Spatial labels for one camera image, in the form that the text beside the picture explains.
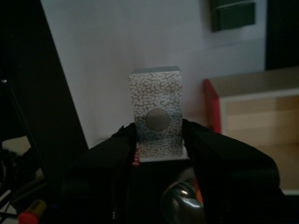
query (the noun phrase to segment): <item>gray circular spot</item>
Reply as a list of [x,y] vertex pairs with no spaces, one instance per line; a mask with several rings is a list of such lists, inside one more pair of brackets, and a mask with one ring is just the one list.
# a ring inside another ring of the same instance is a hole
[[152,109],[146,115],[146,125],[151,130],[166,130],[171,123],[171,117],[166,110],[161,108]]

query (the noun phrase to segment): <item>black cable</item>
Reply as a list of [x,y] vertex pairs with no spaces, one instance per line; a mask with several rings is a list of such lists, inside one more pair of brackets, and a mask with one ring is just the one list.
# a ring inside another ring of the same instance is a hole
[[6,206],[6,209],[4,209],[4,213],[3,213],[3,216],[2,216],[2,220],[0,220],[0,224],[4,223],[6,221],[6,218],[7,218],[7,210],[8,210],[8,207],[11,206],[11,201],[7,203],[7,206]]

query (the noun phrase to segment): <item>white wall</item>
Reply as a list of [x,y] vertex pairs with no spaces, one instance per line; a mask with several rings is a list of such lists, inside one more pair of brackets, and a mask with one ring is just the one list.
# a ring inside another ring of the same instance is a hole
[[206,124],[202,81],[265,70],[267,0],[257,24],[211,32],[209,0],[42,0],[88,146],[134,121],[128,75],[179,66],[183,116]]

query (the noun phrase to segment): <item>speckled rectangular block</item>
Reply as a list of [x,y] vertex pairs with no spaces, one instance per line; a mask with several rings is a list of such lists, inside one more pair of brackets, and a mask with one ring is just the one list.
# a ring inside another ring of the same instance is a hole
[[130,75],[140,158],[183,154],[183,84],[178,66],[138,69]]

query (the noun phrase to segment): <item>wooden shelf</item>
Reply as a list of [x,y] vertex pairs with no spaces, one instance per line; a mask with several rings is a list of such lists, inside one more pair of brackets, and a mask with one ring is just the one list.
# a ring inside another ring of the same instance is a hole
[[210,127],[263,151],[299,194],[299,67],[213,78],[205,90]]

